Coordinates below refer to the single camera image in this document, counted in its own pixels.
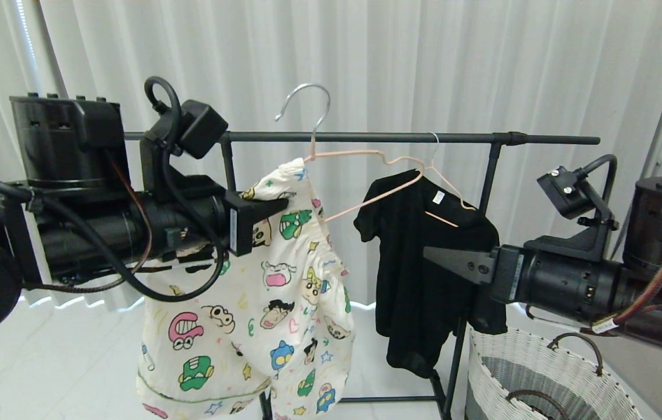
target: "curtain fold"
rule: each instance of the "curtain fold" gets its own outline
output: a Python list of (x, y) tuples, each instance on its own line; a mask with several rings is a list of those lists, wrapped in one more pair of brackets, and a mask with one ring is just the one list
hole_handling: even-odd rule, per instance
[[(142, 86), (147, 76), (160, 75), (181, 101), (211, 104), (234, 131), (309, 131), (325, 104), (317, 91), (302, 91), (279, 122), (273, 115), (296, 85), (317, 82), (332, 94), (322, 131), (600, 136), (600, 146), (504, 148), (488, 216), (505, 243), (579, 231), (558, 217), (535, 179), (608, 152), (619, 155), (611, 207), (622, 218), (662, 112), (662, 2), (67, 0), (38, 3), (33, 11), (42, 19), (34, 15), (32, 25), (42, 20), (47, 34), (30, 30), (30, 40), (45, 48), (38, 56), (54, 58), (58, 67), (54, 79), (44, 61), (43, 88), (121, 103), (127, 131), (155, 122)], [(8, 107), (9, 94), (29, 88), (27, 78), (13, 74), (11, 87), (2, 80), (0, 107)], [(11, 118), (0, 118), (0, 138), (10, 149), (11, 127)], [(433, 144), (318, 146), (370, 148), (390, 158), (428, 159), (434, 151)], [(134, 186), (141, 188), (137, 145), (128, 150)], [(236, 143), (234, 151), (238, 188), (246, 188), (306, 155), (308, 145)], [(488, 151), (485, 145), (441, 145), (435, 155), (438, 169), (473, 204)], [(174, 159), (174, 166), (225, 181), (218, 151), (198, 162)], [(22, 174), (16, 148), (0, 156), (0, 167), (3, 179)], [(320, 159), (309, 169), (330, 215), (360, 202), (374, 179), (408, 167), (353, 156)], [(601, 188), (600, 173), (591, 180)], [(368, 303), (374, 300), (377, 242), (361, 244), (352, 219), (330, 228), (352, 273), (347, 287), (353, 300)], [(137, 295), (122, 288), (100, 297), (115, 308)]]

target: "metal hanger hook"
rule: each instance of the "metal hanger hook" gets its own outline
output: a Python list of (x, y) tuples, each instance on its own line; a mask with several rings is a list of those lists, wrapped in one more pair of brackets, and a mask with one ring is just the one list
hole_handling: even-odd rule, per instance
[(315, 141), (315, 132), (318, 130), (318, 127), (320, 127), (321, 123), (323, 123), (323, 120), (328, 117), (329, 111), (331, 111), (331, 93), (329, 93), (328, 89), (323, 87), (322, 85), (319, 85), (318, 83), (302, 83), (301, 85), (297, 86), (292, 90), (292, 92), (287, 95), (287, 98), (285, 99), (285, 103), (282, 106), (282, 111), (280, 111), (275, 117), (274, 121), (279, 121), (280, 118), (284, 115), (287, 106), (289, 105), (289, 102), (292, 99), (292, 96), (294, 96), (297, 92), (301, 91), (302, 89), (305, 88), (318, 88), (321, 89), (324, 93), (326, 93), (326, 111), (323, 112), (323, 115), (318, 119), (318, 122), (315, 123), (315, 127), (313, 127), (313, 131), (311, 133), (311, 140)]
[(437, 153), (437, 149), (440, 149), (440, 138), (432, 131), (429, 131), (429, 133), (435, 136), (435, 140), (437, 141), (437, 146), (435, 146), (435, 150), (433, 150), (432, 155), (430, 155), (430, 162), (435, 162), (435, 154)]

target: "silver hook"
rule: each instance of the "silver hook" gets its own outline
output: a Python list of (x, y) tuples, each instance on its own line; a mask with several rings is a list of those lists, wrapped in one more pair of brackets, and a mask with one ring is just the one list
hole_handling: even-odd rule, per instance
[(433, 150), (432, 155), (430, 155), (430, 165), (432, 165), (433, 162), (435, 162), (435, 154), (437, 153), (437, 149), (440, 149), (440, 138), (436, 135), (436, 133), (433, 133), (432, 131), (430, 131), (430, 134), (435, 136), (435, 140), (437, 141), (437, 146), (435, 146), (435, 150)]
[(323, 112), (323, 115), (318, 119), (318, 122), (315, 123), (315, 127), (313, 127), (313, 131), (310, 133), (310, 156), (313, 159), (315, 157), (315, 132), (318, 131), (318, 127), (320, 127), (321, 123), (323, 123), (323, 120), (328, 117), (329, 111), (331, 111), (331, 93), (329, 93), (328, 89), (319, 85), (318, 83), (302, 83), (301, 85), (297, 86), (292, 90), (292, 92), (287, 95), (287, 98), (285, 99), (285, 103), (282, 106), (282, 111), (280, 111), (276, 116), (274, 116), (274, 121), (279, 121), (282, 116), (284, 116), (284, 113), (287, 109), (287, 106), (289, 105), (289, 102), (292, 99), (292, 96), (294, 96), (297, 92), (301, 91), (302, 89), (305, 88), (318, 88), (321, 89), (324, 93), (326, 93), (326, 111)]

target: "blue star print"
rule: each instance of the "blue star print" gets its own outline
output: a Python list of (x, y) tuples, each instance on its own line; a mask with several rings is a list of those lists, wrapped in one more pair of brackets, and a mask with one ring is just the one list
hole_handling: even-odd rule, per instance
[(305, 179), (305, 176), (307, 175), (308, 175), (308, 168), (306, 167), (302, 168), (301, 172), (295, 174), (295, 176), (297, 177), (297, 181), (302, 181), (302, 179)]
[(321, 354), (320, 356), (320, 364), (324, 364), (325, 362), (330, 362), (331, 358), (333, 357), (333, 354), (329, 353), (326, 351), (326, 353)]
[(220, 401), (217, 404), (212, 403), (209, 406), (209, 409), (204, 412), (204, 414), (209, 413), (211, 415), (217, 414), (217, 410), (219, 410), (222, 407), (222, 401)]

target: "white cartoon print shirt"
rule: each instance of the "white cartoon print shirt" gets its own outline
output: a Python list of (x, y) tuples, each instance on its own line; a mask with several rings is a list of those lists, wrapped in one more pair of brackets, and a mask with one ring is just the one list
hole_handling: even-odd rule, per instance
[[(253, 227), (253, 252), (231, 256), (211, 289), (183, 303), (147, 298), (137, 393), (156, 417), (243, 410), (269, 388), (274, 417), (313, 418), (342, 398), (354, 325), (347, 275), (302, 159), (243, 193), (288, 199)], [(160, 293), (193, 290), (210, 269), (150, 274)]]

